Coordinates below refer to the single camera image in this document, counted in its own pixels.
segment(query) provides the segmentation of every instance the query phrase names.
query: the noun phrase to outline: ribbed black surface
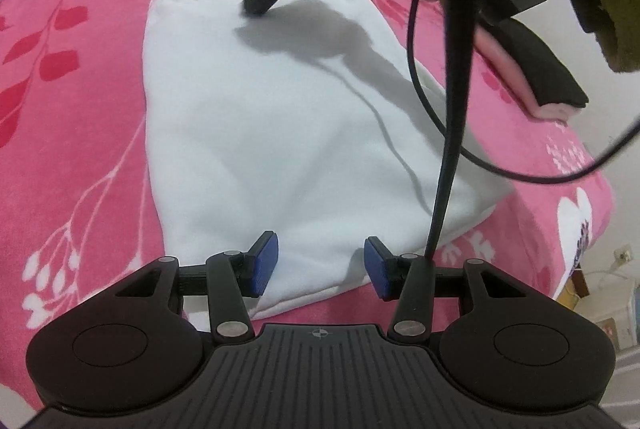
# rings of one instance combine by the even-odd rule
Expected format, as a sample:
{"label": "ribbed black surface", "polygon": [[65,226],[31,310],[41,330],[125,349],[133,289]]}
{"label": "ribbed black surface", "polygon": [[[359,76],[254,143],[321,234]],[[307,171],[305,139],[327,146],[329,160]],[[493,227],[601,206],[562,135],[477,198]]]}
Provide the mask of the ribbed black surface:
{"label": "ribbed black surface", "polygon": [[48,409],[26,429],[376,427],[620,426],[596,407],[541,417],[507,414],[478,404],[440,375],[425,350],[389,343],[375,326],[320,330],[313,326],[267,325],[255,341],[217,349],[198,378],[162,405],[100,419]]}

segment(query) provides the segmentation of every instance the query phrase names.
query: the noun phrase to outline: pink blanket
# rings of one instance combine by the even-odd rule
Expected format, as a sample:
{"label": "pink blanket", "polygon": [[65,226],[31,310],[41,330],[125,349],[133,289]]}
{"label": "pink blanket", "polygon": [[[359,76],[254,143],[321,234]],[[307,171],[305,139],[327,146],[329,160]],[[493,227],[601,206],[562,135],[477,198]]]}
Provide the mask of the pink blanket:
{"label": "pink blanket", "polygon": [[[34,331],[163,254],[145,155],[149,2],[0,0],[0,382],[34,406],[24,364]],[[410,0],[373,2],[404,44]],[[436,5],[422,4],[417,29],[418,59],[442,81]],[[503,166],[552,175],[590,159],[571,129],[527,117],[479,54],[469,109],[476,138]],[[596,174],[515,189],[437,263],[481,257],[553,295],[607,225],[609,186]],[[386,326],[393,307],[366,286],[277,320]],[[455,316],[455,304],[441,301],[434,328]]]}

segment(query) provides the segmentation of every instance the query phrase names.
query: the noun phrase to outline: electrical outlet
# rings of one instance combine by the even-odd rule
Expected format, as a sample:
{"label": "electrical outlet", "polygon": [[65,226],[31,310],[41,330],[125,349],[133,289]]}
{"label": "electrical outlet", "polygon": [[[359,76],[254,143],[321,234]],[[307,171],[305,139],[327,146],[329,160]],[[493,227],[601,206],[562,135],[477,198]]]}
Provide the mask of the electrical outlet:
{"label": "electrical outlet", "polygon": [[613,251],[613,260],[616,266],[626,265],[630,261],[633,261],[634,255],[631,252],[631,245],[624,245],[619,249]]}

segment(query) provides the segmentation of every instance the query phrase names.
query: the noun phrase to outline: wall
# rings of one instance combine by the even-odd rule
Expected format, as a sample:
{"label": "wall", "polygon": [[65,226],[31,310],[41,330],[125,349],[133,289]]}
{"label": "wall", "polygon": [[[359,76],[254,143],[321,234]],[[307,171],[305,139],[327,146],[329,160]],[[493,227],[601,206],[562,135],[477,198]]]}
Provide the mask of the wall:
{"label": "wall", "polygon": [[[593,35],[580,28],[569,0],[549,0],[518,18],[545,40],[589,96],[590,104],[571,126],[596,156],[640,114],[640,73],[609,69]],[[593,272],[608,270],[613,251],[627,243],[635,260],[620,271],[640,282],[640,141],[604,172],[615,193],[616,211],[604,236],[583,258],[591,289],[618,279]]]}

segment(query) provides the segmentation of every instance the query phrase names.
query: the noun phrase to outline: folded white garment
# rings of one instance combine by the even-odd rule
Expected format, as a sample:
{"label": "folded white garment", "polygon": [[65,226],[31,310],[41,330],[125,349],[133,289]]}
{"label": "folded white garment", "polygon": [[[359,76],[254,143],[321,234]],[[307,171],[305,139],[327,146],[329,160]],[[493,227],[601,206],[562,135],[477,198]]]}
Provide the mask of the folded white garment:
{"label": "folded white garment", "polygon": [[[241,2],[152,1],[146,148],[166,253],[182,265],[278,234],[276,270],[249,304],[256,318],[365,284],[369,235],[397,253],[423,247],[443,139],[370,0],[280,0],[262,18]],[[442,112],[442,89],[420,74]],[[442,241],[509,191],[461,161]],[[203,300],[186,311],[208,329]]]}

